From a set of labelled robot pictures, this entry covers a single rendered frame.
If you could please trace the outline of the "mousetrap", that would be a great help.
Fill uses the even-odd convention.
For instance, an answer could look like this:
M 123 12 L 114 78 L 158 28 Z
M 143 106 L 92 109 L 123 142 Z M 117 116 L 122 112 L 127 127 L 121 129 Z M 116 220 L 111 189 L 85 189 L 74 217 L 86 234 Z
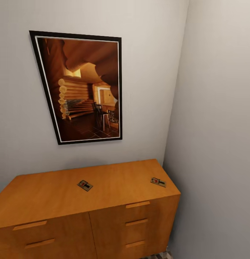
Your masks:
M 159 186 L 162 186 L 162 187 L 166 187 L 166 181 L 163 181 L 163 180 L 160 180 L 160 179 L 157 179 L 157 178 L 154 178 L 154 177 L 151 178 L 150 182 L 154 183 L 154 184 L 157 184 Z
M 81 180 L 77 185 L 86 191 L 89 191 L 93 187 L 93 185 L 89 184 L 85 180 Z

